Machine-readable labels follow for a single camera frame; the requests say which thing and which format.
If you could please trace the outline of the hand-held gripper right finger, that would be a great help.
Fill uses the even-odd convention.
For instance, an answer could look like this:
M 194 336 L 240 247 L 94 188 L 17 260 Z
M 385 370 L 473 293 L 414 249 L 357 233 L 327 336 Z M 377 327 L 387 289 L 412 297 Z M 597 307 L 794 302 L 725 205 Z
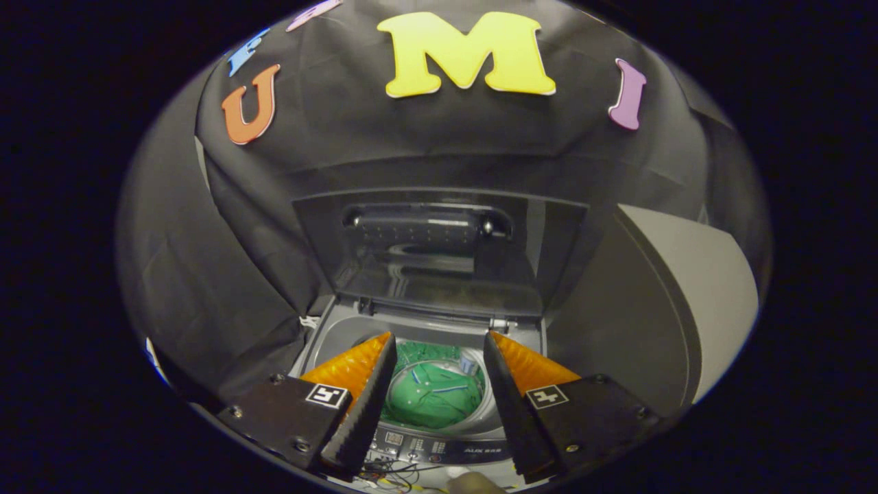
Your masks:
M 589 474 L 662 432 L 662 416 L 608 375 L 577 375 L 498 331 L 485 335 L 483 360 L 527 484 Z

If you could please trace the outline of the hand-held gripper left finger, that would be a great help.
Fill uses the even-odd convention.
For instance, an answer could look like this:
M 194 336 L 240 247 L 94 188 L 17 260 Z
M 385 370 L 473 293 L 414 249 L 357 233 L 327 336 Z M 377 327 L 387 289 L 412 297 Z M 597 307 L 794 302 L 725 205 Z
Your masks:
M 385 332 L 300 377 L 261 379 L 216 418 L 294 469 L 351 481 L 363 469 L 396 364 L 395 337 Z

